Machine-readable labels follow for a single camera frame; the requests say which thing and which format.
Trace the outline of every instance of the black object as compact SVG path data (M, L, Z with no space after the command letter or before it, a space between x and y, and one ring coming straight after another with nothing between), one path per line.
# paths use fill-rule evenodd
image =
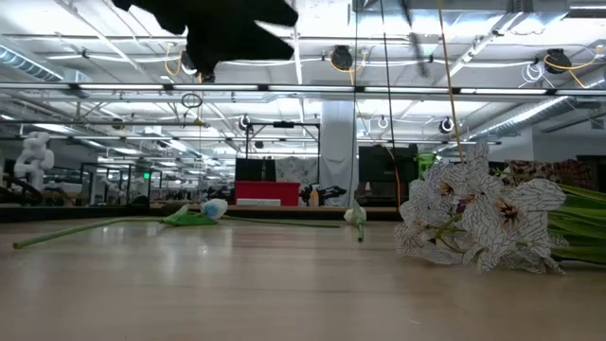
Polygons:
M345 189L342 189L338 186L333 186L333 187L324 188L324 189L316 189L316 191L318 192L318 205L319 206L323 206L325 204L326 200L328 200L328 199L338 198L347 193L347 191ZM313 186L309 185L309 186L303 188L303 190L301 190L301 192L299 193L299 197L301 199L303 199L303 202L305 204L307 204L307 206L310 205L310 198L312 196L312 192L313 192Z
M236 159L236 181L276 181L276 161Z
M547 50L547 59L546 60L557 66L562 66L562 67L571 67L572 66L570 59L568 59L568 57L566 57L566 55L564 54L564 50L561 48L554 48L554 49ZM554 67L549 64L545 64L545 70L547 72L549 72L550 74L554 74L554 75L560 75L567 71L565 69L560 69L558 67Z
M19 180L9 175L5 175L3 181L6 181L9 186L17 185L21 187L22 190L21 192L14 192L6 188L0 187L1 203L37 206L41 204L44 200L42 193L25 181Z
M455 124L451 120L450 117L444 118L441 122L439 122L439 131L443 134L448 134L453 130Z
M349 46L336 46L334 51L332 51L330 60L334 67L342 71L348 71L353 65L353 58L351 57L351 53L349 53Z
M360 147L360 182L394 183L396 166L401 183L409 183L419 178L419 166L415 156L419 153L417 145L397 148L395 160L383 146Z
M152 13L172 34L186 27L187 54L203 75L220 61L290 60L293 48L256 24L293 27L298 14L283 0L113 0L124 10L137 6Z

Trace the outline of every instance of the light fixture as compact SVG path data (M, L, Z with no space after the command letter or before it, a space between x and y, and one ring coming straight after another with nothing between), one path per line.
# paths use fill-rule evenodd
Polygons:
M385 119L385 116L381 116L381 119L379 120L379 128L385 129L388 126L389 126L389 121Z
M269 91L353 92L353 86L270 85Z
M125 154L128 154L128 155L136 155L136 154L140 154L141 153L138 150L129 149L129 148L114 148L114 151L116 151L118 153L125 153Z
M162 90L162 84L80 84L82 90Z
M97 147L97 148L105 148L105 146L103 146L100 143L97 143L95 141L89 141L89 140L82 140L82 142L86 143L87 145L93 146L93 147Z
M65 128L65 127L57 125L57 124L37 123L37 124L34 124L34 127L46 129L48 131L55 132L55 133L62 133L62 134L73 133L73 131L71 129Z
M403 94L448 94L448 88L435 87L391 87L386 86L367 86L364 91L367 93L403 93Z
M451 120L450 117L444 118L441 122L439 122L439 131L443 134L448 134L453 130L455 124Z
M461 89L463 95L544 95L546 89Z
M179 84L173 88L181 91L257 91L258 85Z

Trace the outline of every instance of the white statue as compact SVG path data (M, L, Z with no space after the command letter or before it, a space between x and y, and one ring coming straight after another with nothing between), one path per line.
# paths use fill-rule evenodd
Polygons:
M15 163L15 177L23 178L30 174L29 183L37 190L44 189L45 171L55 166L55 154L46 148L49 139L48 133L29 133Z

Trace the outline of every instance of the green flower stem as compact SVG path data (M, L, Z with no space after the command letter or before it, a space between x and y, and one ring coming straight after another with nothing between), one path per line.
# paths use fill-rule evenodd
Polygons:
M449 249L451 249L451 251L455 252L455 253L459 253L459 254L464 254L465 252L459 250L458 248L448 244L446 241L444 241L444 239L442 239L441 237L437 238L439 241L443 242L444 245L446 245Z
M442 237L442 234L444 234L444 231L446 231L446 229L449 228L455 222L458 222L461 219L461 216L461 214L454 215L453 218L451 218L448 222L444 223L444 225L437 231L436 239L440 239Z

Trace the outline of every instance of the flower petal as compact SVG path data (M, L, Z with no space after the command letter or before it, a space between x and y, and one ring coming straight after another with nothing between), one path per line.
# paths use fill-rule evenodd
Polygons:
M566 200L566 195L556 183L534 179L518 186L508 199L519 210L546 211L559 208Z
M551 255L546 212L519 212L515 228L520 234L520 241L526 243L529 251L542 258Z

